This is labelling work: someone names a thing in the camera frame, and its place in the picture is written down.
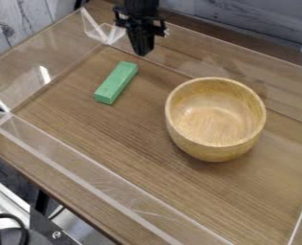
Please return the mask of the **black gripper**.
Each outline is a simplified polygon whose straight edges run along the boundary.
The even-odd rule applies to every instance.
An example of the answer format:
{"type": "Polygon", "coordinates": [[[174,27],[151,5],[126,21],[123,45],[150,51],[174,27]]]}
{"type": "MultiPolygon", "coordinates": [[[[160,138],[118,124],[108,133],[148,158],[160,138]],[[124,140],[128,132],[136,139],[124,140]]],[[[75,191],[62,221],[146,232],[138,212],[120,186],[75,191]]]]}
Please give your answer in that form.
{"type": "Polygon", "coordinates": [[[112,8],[115,24],[127,30],[134,51],[142,56],[154,50],[155,35],[166,36],[159,5],[160,0],[118,0],[112,8]]]}

